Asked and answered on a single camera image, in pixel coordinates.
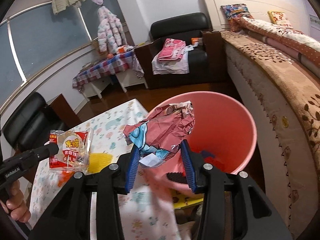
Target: plastic bag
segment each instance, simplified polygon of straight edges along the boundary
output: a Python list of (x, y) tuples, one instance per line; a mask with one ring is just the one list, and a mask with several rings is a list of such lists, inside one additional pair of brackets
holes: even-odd
[(49, 158), (50, 169), (87, 174), (92, 139), (92, 129), (82, 132), (51, 130), (49, 141), (59, 146), (59, 152)]
[(135, 125), (126, 125), (123, 134), (127, 145), (140, 150), (142, 168), (156, 168), (172, 158), (180, 143), (195, 125), (190, 101), (156, 107), (149, 116)]

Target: floral tablecloth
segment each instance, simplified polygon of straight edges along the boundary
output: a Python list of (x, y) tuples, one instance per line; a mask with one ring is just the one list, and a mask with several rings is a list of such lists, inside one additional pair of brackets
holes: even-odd
[[(94, 130), (92, 153), (108, 153), (115, 163), (121, 154), (131, 151), (132, 145), (127, 146), (122, 137), (127, 124), (136, 124), (148, 112), (138, 100), (133, 99), (109, 111), (106, 111), (74, 129), (83, 131), (88, 128)], [(58, 186), (61, 171), (49, 169), (49, 161), (39, 163), (31, 193), (29, 223), (33, 227), (52, 199), (60, 191)], [(128, 195), (119, 195), (119, 209), (124, 237), (126, 240), (180, 240), (180, 229), (176, 223), (172, 197), (167, 188), (161, 185), (148, 184), (143, 176), (143, 170), (138, 169), (133, 189)], [(96, 209), (91, 205), (91, 213)], [(91, 216), (91, 223), (95, 225), (95, 216)], [(91, 240), (96, 239), (95, 227), (91, 227)]]

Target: pillow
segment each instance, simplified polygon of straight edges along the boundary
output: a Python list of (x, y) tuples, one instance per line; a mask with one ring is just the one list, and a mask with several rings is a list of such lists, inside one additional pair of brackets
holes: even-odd
[(284, 12), (268, 11), (268, 14), (273, 24), (293, 29), (292, 25), (289, 22), (289, 19), (286, 17)]
[(253, 19), (250, 14), (247, 6), (244, 3), (237, 3), (231, 5), (222, 5), (222, 11), (226, 15), (227, 20), (229, 21), (231, 31), (238, 32), (242, 27), (234, 20), (236, 17), (247, 17)]

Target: yellow object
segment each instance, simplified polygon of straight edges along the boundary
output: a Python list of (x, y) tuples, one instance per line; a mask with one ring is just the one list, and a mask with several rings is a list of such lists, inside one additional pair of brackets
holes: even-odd
[(289, 121), (288, 121), (286, 116), (282, 117), (282, 125), (283, 125), (284, 128), (288, 128), (289, 127)]
[(199, 44), (199, 38), (191, 38), (191, 44), (194, 46), (196, 43)]
[(199, 194), (199, 198), (190, 198), (180, 192), (171, 189), (174, 209), (186, 208), (199, 205), (203, 202), (203, 194)]
[(98, 173), (111, 164), (113, 156), (109, 153), (91, 153), (89, 158), (89, 173)]

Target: yellow pillow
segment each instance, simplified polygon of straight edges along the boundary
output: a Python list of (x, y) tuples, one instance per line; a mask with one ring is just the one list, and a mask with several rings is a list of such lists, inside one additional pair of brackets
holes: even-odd
[(268, 14), (273, 24), (293, 29), (284, 12), (268, 11)]

